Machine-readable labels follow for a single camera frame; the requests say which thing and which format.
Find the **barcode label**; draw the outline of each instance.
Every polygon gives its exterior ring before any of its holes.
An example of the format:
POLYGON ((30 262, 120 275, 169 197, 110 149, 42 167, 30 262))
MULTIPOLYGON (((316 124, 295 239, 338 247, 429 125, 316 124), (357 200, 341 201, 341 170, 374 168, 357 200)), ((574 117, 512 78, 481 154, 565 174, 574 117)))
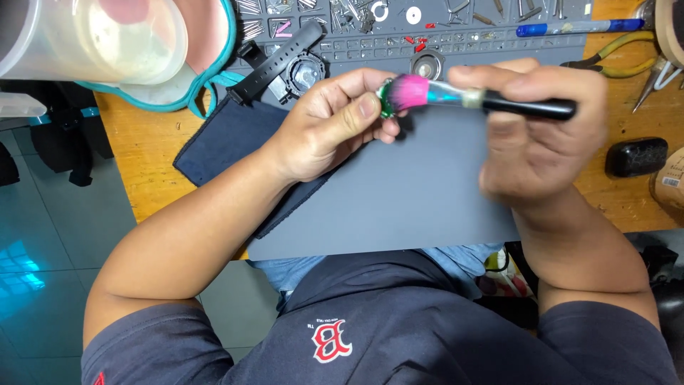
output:
POLYGON ((663 184, 665 186, 679 187, 679 179, 663 177, 663 184))

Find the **wooden desk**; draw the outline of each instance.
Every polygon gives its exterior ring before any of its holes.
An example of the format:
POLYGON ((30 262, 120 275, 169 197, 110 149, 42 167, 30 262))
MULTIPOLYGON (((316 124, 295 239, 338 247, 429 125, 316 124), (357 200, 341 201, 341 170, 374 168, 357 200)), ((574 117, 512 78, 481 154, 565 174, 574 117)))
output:
MULTIPOLYGON (((637 0, 596 0, 594 19, 630 17, 637 4, 637 0)), ((594 55, 617 36, 591 34, 584 57, 594 55)), ((653 44, 635 42, 604 62, 631 66, 654 55, 653 44)), ((666 212, 651 198, 648 177, 611 180, 603 172, 608 147, 622 140, 660 136, 670 143, 670 152, 684 147, 684 92, 678 88, 681 79, 654 92, 632 115, 647 77, 648 73, 643 73, 631 79, 611 80, 609 141, 577 180, 577 187, 588 201, 623 232, 684 225, 683 213, 666 212)), ((200 119, 189 110, 155 114, 139 110, 117 96, 97 92, 95 96, 138 222, 195 189, 172 162, 202 124, 200 119)))

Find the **sleeve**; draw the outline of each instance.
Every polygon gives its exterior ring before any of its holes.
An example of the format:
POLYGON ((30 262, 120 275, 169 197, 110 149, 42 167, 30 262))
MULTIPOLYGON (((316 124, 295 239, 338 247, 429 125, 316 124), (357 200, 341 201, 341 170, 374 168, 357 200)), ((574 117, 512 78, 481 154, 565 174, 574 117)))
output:
POLYGON ((81 358, 81 382, 216 384, 232 366, 202 310, 167 303, 119 319, 95 336, 81 358))
POLYGON ((607 303, 576 301, 549 309, 539 339, 597 384, 678 384, 658 329, 640 315, 607 303))

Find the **gray silicone mat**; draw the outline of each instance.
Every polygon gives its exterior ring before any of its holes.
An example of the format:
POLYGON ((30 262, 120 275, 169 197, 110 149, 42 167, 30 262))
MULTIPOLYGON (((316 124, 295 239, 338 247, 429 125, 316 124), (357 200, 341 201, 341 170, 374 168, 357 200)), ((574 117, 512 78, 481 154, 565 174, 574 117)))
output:
MULTIPOLYGON (((443 1, 390 0, 389 17, 376 23, 373 34, 328 34, 313 51, 329 63, 330 75, 362 66, 405 73, 414 45, 404 36, 425 37, 438 45, 445 66, 489 64, 533 56, 543 64, 560 64, 582 57, 585 35, 517 38, 517 2, 501 0, 505 20, 493 1, 469 4, 468 25, 452 28, 426 23, 448 21, 443 1), (422 11, 421 22, 410 25, 405 11, 422 11), (497 27, 472 19, 477 13, 491 18, 497 27)), ((542 5, 542 0, 534 0, 542 5)), ((570 20, 590 19, 587 1, 565 0, 570 20)), ((318 0, 325 12, 309 12, 330 22, 327 0, 318 0)), ((545 9, 526 23, 542 23, 550 17, 545 9)), ((465 10, 460 12, 465 17, 465 10)), ((259 16, 244 15, 245 19, 259 16)), ((302 17, 297 10, 290 15, 302 17)), ((277 41, 263 34, 255 39, 268 53, 277 41)), ((249 72, 236 61, 229 68, 249 72)), ((267 91, 264 101, 277 105, 267 91)), ((518 239, 510 211, 487 201, 478 191, 477 176, 486 158, 486 115, 460 108, 426 107, 402 121, 404 137, 393 145, 372 142, 359 151, 330 181, 262 240, 248 245, 250 259, 266 260, 364 251, 417 249, 472 245, 518 239)))

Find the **pliers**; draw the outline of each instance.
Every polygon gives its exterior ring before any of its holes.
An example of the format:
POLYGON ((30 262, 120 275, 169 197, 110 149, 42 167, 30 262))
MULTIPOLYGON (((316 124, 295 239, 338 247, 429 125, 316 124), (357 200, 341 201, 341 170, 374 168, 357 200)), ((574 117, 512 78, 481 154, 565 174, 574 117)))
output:
POLYGON ((640 73, 652 67, 653 64, 655 64, 656 58, 651 58, 639 64, 638 66, 628 69, 617 69, 598 65, 601 60, 605 59, 618 48, 635 41, 655 41, 655 35, 652 31, 629 32, 628 34, 624 34, 613 40, 611 43, 600 49, 596 55, 592 56, 591 58, 580 60, 578 62, 565 62, 561 64, 561 66, 572 69, 588 69, 596 71, 611 79, 626 79, 628 77, 639 75, 640 73))

